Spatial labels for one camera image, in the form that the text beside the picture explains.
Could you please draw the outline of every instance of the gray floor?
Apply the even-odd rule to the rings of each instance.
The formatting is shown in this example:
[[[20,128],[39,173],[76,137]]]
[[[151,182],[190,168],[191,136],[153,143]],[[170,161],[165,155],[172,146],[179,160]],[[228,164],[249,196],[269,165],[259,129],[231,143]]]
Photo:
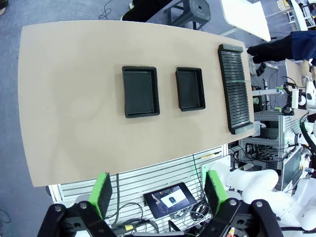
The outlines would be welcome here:
[[[230,28],[223,17],[220,0],[208,0],[212,19],[203,30],[218,34]],[[45,188],[34,188],[27,168],[21,139],[18,98],[17,68],[21,28],[25,25],[43,22],[69,20],[97,20],[107,1],[102,0],[9,0],[9,7],[0,16],[0,209],[11,216],[11,223],[4,224],[3,236],[33,237],[37,235],[47,208],[52,203]],[[112,9],[110,20],[119,20],[128,10],[129,0],[112,0],[107,7]],[[265,14],[278,11],[276,0],[264,0]],[[151,23],[166,24],[166,15],[160,11]],[[269,21],[271,36],[286,36],[291,28],[287,16],[281,15]],[[237,31],[229,37],[241,40],[246,47],[262,42],[261,39],[244,31]],[[271,78],[271,87],[281,85],[285,69],[280,68],[272,75],[267,69],[263,76],[252,77],[254,85],[262,85],[262,78]],[[277,98],[279,106],[284,98]]]

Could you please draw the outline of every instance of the blue jacket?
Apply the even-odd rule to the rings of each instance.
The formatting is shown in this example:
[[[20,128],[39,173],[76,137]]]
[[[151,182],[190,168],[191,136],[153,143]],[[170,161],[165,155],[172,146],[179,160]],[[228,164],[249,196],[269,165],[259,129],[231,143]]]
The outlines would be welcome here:
[[[292,35],[292,56],[293,59],[309,61],[316,66],[316,30],[294,31]]]

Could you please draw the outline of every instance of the tablet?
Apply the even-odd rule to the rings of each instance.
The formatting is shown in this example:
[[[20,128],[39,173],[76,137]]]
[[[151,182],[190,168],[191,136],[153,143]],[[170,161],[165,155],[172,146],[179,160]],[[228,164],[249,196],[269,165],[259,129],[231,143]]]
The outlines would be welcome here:
[[[156,219],[197,202],[184,183],[144,194],[144,199]]]

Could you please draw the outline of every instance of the wooden tabletop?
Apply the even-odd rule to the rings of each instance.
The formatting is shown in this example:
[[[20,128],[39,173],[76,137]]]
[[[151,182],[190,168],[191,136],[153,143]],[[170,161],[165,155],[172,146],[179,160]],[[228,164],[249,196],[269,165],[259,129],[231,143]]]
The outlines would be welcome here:
[[[124,172],[249,135],[227,126],[217,49],[242,42],[190,29],[124,21],[23,27],[18,70],[21,132],[34,186]],[[247,54],[242,53],[250,81]],[[126,118],[123,66],[157,69],[160,115]],[[181,112],[177,67],[202,69],[206,108]],[[251,85],[247,82],[253,121]]]

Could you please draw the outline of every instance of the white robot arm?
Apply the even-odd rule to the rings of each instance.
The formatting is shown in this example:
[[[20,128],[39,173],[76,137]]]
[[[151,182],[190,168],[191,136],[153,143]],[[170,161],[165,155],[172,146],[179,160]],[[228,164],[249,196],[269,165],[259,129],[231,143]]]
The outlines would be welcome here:
[[[244,202],[251,204],[256,199],[264,199],[272,211],[281,218],[282,223],[300,226],[308,231],[316,228],[316,196],[305,206],[301,206],[286,193],[273,192],[272,189],[278,182],[278,175],[274,170],[232,170],[231,167],[219,162],[214,162],[210,169],[217,171],[223,185],[243,191]]]

